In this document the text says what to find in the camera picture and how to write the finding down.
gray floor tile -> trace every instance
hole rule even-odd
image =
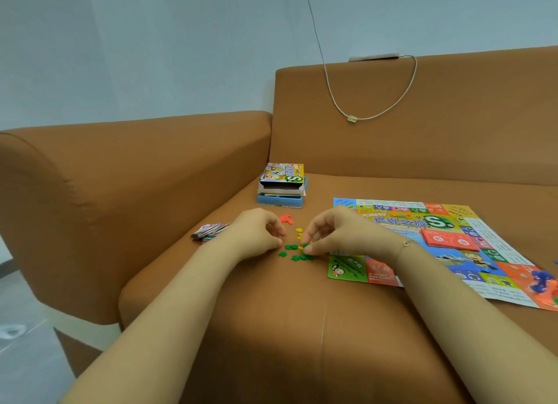
[[[43,320],[41,305],[20,271],[0,279],[0,325],[26,325],[29,330]],[[0,351],[13,341],[0,339]]]
[[[0,353],[0,404],[55,404],[73,381],[66,356],[48,322]]]

sofa seat cushion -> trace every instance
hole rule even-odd
[[[507,242],[558,275],[558,187],[308,175],[303,209],[289,213],[296,243],[334,197],[469,205]],[[200,224],[230,222],[255,207],[256,181],[205,219],[122,290],[129,325],[198,248]],[[186,385],[200,402],[425,402],[471,398],[402,288],[327,277],[327,257],[292,261],[269,252],[239,264],[223,286]],[[558,354],[558,314],[493,304]]]

hand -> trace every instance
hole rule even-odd
[[[389,266],[394,265],[406,240],[403,235],[344,206],[335,206],[314,217],[303,234],[303,243],[310,242],[304,248],[306,254],[369,255]]]
[[[245,260],[280,247],[283,245],[280,237],[285,235],[287,231],[274,213],[252,209],[240,213],[227,230],[213,241],[227,241],[238,253],[239,259]]]

power cord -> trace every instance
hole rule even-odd
[[[385,109],[381,113],[378,113],[375,116],[371,116],[369,118],[358,118],[356,116],[348,115],[347,113],[345,113],[345,111],[343,111],[339,108],[339,106],[335,102],[335,98],[333,97],[333,93],[331,92],[331,86],[329,85],[328,69],[325,67],[324,53],[322,53],[322,51],[321,51],[320,39],[317,37],[316,20],[314,20],[314,13],[312,12],[312,6],[310,5],[310,0],[306,0],[306,1],[308,1],[308,8],[310,9],[310,15],[312,16],[312,24],[314,26],[314,34],[316,35],[317,47],[320,49],[321,62],[324,65],[325,80],[328,83],[328,90],[329,90],[329,94],[331,95],[331,100],[333,101],[333,104],[335,104],[335,106],[337,107],[337,110],[339,110],[339,112],[343,116],[345,116],[349,122],[356,123],[357,120],[370,120],[370,119],[373,119],[373,118],[377,118],[377,117],[381,116],[382,114],[388,112],[392,108],[394,108],[397,104],[399,104],[399,102],[403,99],[403,97],[405,97],[405,94],[407,94],[408,90],[411,88],[411,85],[413,85],[413,81],[415,80],[415,75],[417,73],[418,62],[417,62],[417,59],[414,55],[402,55],[402,56],[400,56],[400,58],[407,58],[407,57],[412,58],[415,61],[415,68],[413,69],[413,76],[411,77],[411,81],[409,82],[409,86],[407,87],[407,89],[403,92],[401,97],[399,97],[399,99],[395,103],[393,103],[391,106],[389,106],[387,109]]]

blue tray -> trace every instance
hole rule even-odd
[[[308,188],[308,178],[304,176],[304,190]],[[302,209],[304,196],[275,195],[269,196],[258,194],[258,204],[262,206],[290,207],[292,209]]]

